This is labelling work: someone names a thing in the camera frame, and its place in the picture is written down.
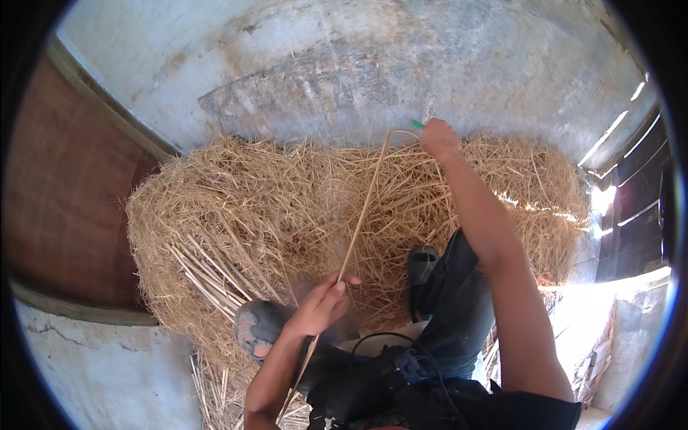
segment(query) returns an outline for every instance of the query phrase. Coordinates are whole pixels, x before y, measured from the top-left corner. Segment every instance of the person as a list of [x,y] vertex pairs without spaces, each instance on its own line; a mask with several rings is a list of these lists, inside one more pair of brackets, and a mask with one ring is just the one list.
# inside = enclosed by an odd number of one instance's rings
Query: person
[[[409,256],[411,310],[414,318],[429,320],[426,328],[405,355],[394,350],[391,372],[382,358],[331,344],[328,328],[348,306],[344,281],[361,282],[354,275],[336,282],[338,273],[332,273],[298,310],[268,301],[243,305],[236,314],[236,337],[261,365],[246,392],[247,430],[277,428],[289,387],[317,334],[321,340],[297,387],[317,405],[310,429],[323,428],[314,420],[324,418],[351,429],[575,427],[581,405],[574,403],[557,359],[547,312],[506,209],[463,158],[461,140],[445,121],[431,119],[420,144],[442,166],[461,225],[441,257],[419,247]],[[490,394],[470,377],[495,318],[502,386],[492,383]],[[399,364],[402,359],[406,365]],[[408,363],[418,372],[405,374],[396,387],[403,390],[394,391],[386,378],[398,378],[400,366]],[[447,390],[441,390],[440,379]],[[329,416],[331,410],[339,411],[337,416]]]

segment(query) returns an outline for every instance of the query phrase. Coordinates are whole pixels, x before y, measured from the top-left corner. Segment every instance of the concrete floor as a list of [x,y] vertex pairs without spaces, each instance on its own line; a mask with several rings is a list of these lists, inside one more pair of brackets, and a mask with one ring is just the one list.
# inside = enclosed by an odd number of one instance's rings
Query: concrete floor
[[202,428],[183,336],[15,306],[36,365],[76,428]]

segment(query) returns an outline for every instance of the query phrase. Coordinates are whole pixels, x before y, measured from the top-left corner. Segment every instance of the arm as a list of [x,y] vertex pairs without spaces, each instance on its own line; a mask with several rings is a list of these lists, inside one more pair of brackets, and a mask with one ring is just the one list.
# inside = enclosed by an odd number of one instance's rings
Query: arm
[[[278,429],[275,420],[287,398],[292,376],[300,370],[297,369],[297,359],[301,344],[307,336],[324,332],[346,313],[349,296],[344,294],[344,281],[336,283],[338,276],[339,272],[333,272],[313,288],[270,348],[246,392],[246,430]],[[345,275],[344,280],[361,282],[352,275]]]
[[528,256],[504,205],[463,158],[461,141],[445,121],[431,119],[421,145],[442,165],[462,230],[490,280],[504,391],[574,401]]

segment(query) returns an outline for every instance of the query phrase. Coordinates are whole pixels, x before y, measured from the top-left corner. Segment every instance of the hand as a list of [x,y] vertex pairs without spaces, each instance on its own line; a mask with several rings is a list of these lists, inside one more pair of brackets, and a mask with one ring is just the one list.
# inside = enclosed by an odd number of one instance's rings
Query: hand
[[337,278],[339,272],[332,272],[315,286],[284,329],[299,336],[316,336],[344,316],[349,307],[349,295],[344,294],[344,281],[360,284],[361,280],[350,273],[344,274],[342,281],[337,282]]
[[451,125],[437,118],[425,125],[420,146],[440,164],[461,156],[461,139]]

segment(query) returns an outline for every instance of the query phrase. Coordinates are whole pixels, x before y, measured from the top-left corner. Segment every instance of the finger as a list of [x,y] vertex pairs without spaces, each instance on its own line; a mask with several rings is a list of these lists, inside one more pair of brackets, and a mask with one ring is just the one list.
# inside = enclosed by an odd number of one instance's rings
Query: finger
[[342,281],[348,283],[355,283],[356,285],[358,285],[361,283],[361,278],[357,277],[351,272],[345,272],[344,276],[342,276]]
[[332,286],[337,282],[339,277],[339,272],[330,273],[322,282],[313,287],[313,289],[308,293],[308,296],[304,299],[303,303],[313,302],[314,306],[317,306],[322,300],[325,294],[332,288]]
[[323,300],[316,307],[316,310],[322,310],[323,312],[332,312],[334,305],[341,299],[344,294],[344,289],[346,288],[346,283],[344,281],[339,281],[334,287],[325,294]]
[[349,309],[350,298],[348,294],[343,294],[341,299],[334,304],[332,308],[332,313],[330,313],[330,324],[340,319],[346,314],[347,309]]

